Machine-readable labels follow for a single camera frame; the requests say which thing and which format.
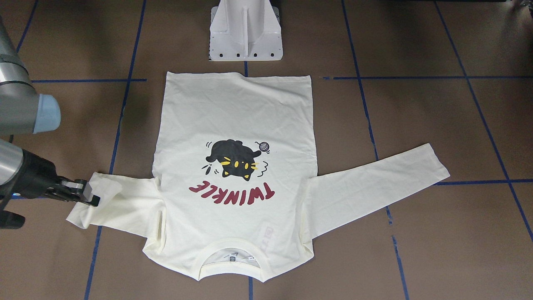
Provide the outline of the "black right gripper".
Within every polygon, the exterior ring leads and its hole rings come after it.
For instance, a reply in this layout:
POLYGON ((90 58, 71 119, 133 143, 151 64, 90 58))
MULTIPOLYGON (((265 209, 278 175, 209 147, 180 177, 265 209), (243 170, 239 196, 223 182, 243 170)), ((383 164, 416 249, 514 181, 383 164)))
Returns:
POLYGON ((97 207, 100 197, 85 195, 87 181, 70 180, 56 172, 55 164, 47 159, 23 150, 23 161, 17 178, 17 193, 27 199, 46 196, 60 201, 80 202, 97 207))

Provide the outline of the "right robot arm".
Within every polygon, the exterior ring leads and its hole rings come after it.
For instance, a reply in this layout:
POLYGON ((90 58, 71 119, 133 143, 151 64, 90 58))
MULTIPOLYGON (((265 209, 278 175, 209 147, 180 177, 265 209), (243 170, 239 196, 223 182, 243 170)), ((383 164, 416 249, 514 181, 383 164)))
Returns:
MULTIPOLYGON (((42 133, 57 129, 61 112, 56 99, 33 87, 28 70, 9 37, 0 26, 0 129, 1 135, 42 133)), ((82 179, 57 174, 56 166, 28 150, 1 141, 1 208, 13 194, 26 199, 44 196, 66 202, 97 206, 99 196, 82 179)))

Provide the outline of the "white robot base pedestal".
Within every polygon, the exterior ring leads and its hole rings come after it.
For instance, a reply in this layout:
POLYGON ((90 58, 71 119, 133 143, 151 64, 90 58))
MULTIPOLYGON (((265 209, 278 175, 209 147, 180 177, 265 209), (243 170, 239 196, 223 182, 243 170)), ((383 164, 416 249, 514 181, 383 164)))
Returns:
POLYGON ((269 0, 221 0, 211 8, 211 61, 278 61, 282 46, 279 10, 269 0))

